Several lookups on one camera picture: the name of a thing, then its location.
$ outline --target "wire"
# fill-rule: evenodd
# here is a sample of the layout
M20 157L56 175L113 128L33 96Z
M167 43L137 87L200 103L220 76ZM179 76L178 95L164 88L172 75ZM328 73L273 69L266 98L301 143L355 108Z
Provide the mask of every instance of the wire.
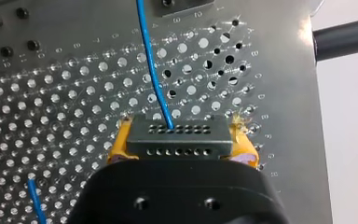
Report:
M149 72L152 79L153 89L156 93L159 105L161 106L162 115L164 116L165 121L167 122L167 126L169 129L173 129L173 121L172 121L170 109L167 107L167 103L165 102L164 99L164 94L162 93L161 88L158 85L158 75L156 73L156 69L154 66L155 63L153 59L153 49L150 43L149 32L147 30L144 0L136 0L136 6L138 7L139 24L141 26L141 34L145 45L146 59L147 59L147 64L149 66Z
M39 198L36 194L36 184L34 183L33 179L29 179L28 182L28 190L30 192L30 196L32 201L34 202L34 210L36 211L37 218L39 219L39 223L47 224L46 216L42 211L42 206L40 204Z

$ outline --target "hole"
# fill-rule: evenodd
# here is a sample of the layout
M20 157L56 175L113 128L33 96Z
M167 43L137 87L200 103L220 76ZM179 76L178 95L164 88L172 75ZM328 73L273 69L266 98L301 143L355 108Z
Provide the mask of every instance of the hole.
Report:
M191 73L191 71L193 70L193 68L189 65L189 64L185 64L182 68L182 72L185 74L185 75L188 75Z
M238 79L236 77L231 77L229 80L228 80L228 84L231 85L231 86L235 86L238 84Z
M229 33L224 33L220 36L220 40L225 44L229 41L230 38L231 35Z
M204 150L203 154L204 154L204 156L209 156L209 155L212 154L212 150L207 148L207 149Z
M196 93L196 91L197 91L197 88L195 86L191 85L191 86L187 87L187 93L189 95L194 95Z
M179 53L186 53L187 51L187 45L184 43L179 44L178 46Z
M106 82L106 83L104 84L104 88L105 88L106 91L112 91L113 88L114 88L114 85L113 85L112 82Z
M201 108L198 106L198 105L194 105L192 108L191 108L191 113L193 115L198 115L201 111Z
M217 28L216 28L215 25L209 27L209 33L210 33L210 34L213 34L216 30L217 30Z
M201 150L199 148L194 149L194 155L199 156L201 154Z
M176 91L170 90L167 93L168 98L173 99L176 97Z
M191 148L185 150L185 155L189 156L191 154L193 154L193 150L191 150Z
M144 81L144 83L149 83L152 80L152 77L149 74L144 74L144 76L142 77L142 80Z
M127 59L125 59L125 58L119 58L119 59L117 60L117 64L118 64L118 66L120 66L120 67L125 67L125 66L127 66Z
M130 98L130 100L129 100L129 105L130 105L131 107L137 106L137 105L138 105L138 100L135 99L135 98Z
M130 79L129 77L124 78L123 85L127 88L132 86L132 79Z
M135 203L133 205L135 209L138 209L140 211L145 210L149 207L149 202L144 197L139 197L135 200Z
M162 0L162 5L165 7L171 7L173 6L173 0Z
M181 116L181 112L180 112L180 110L178 110L178 109L174 109L173 111L172 111L172 117L174 118L174 119L179 119L179 117Z
M30 13L29 13L28 9L26 9L24 7L17 8L16 15L19 19L22 19L22 20L28 19L30 17Z
M246 71L246 66L245 66L245 65L241 65L241 66L240 66L240 70L241 70L242 72Z
M178 149L175 150L175 155L176 156L180 156L180 155L182 155L182 153L183 153L183 150L181 148L178 148Z
M213 66L213 63L209 60L205 61L205 63L203 64L204 68L206 69L211 69Z
M157 96L153 93L147 96L147 101L151 104L157 101Z
M144 62L146 62L146 55L144 55L143 53L139 53L136 56L136 59L138 60L138 62L144 63Z
M200 48L205 49L206 47L208 47L208 45L209 45L209 40L207 38L203 37L200 39L199 41Z
M216 89L216 82L214 82L214 81L208 82L207 88L210 91L214 91Z
M242 102L242 99L239 98L239 97L236 97L236 98L234 98L234 99L232 100L232 104L233 104L234 106L239 106L239 105L241 105L241 102Z
M157 51L157 56L162 59L165 58L167 56L167 50L166 49L159 49Z
M159 155L159 156L162 155L162 152L163 152L163 150L162 150L161 148L158 148L158 149L156 150L156 154Z
M218 202L214 198L209 198L209 199L205 200L204 205L209 210L219 210L221 207L220 202Z
M240 24L240 21L238 21L238 20L232 21L233 26L238 26L239 24Z
M163 76L164 78L170 78L171 75L172 75L172 73L171 73L170 70L164 70L164 71L162 72L162 76Z

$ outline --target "perforated metal plate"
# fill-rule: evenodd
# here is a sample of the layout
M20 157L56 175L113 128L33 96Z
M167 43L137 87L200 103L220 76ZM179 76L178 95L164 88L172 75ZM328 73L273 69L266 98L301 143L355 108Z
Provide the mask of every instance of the perforated metal plate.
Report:
M309 20L317 1L216 0L163 18L150 2L173 117L247 117L260 169L293 223L331 223ZM0 56L0 223L36 223L29 177L48 221L64 223L105 165L117 121L161 118L135 1L0 1L0 19L0 48L13 49ZM29 40L41 49L28 50Z

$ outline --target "screw hole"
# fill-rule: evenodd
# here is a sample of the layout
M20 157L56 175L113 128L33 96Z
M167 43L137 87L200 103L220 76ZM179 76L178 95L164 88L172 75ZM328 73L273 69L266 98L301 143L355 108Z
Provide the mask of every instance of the screw hole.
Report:
M214 198L209 198L209 199L205 200L204 205L209 210L219 210L221 207L220 202L218 202Z
M162 5L165 7L171 7L173 6L173 0L162 0Z
M147 209L149 206L149 203L146 198L139 197L135 200L134 207L140 211Z

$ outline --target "metal rod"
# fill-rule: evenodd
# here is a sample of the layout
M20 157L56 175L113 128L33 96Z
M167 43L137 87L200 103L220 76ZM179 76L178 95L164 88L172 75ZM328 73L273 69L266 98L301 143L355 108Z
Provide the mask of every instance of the metal rod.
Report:
M358 53L358 21L313 32L316 61Z

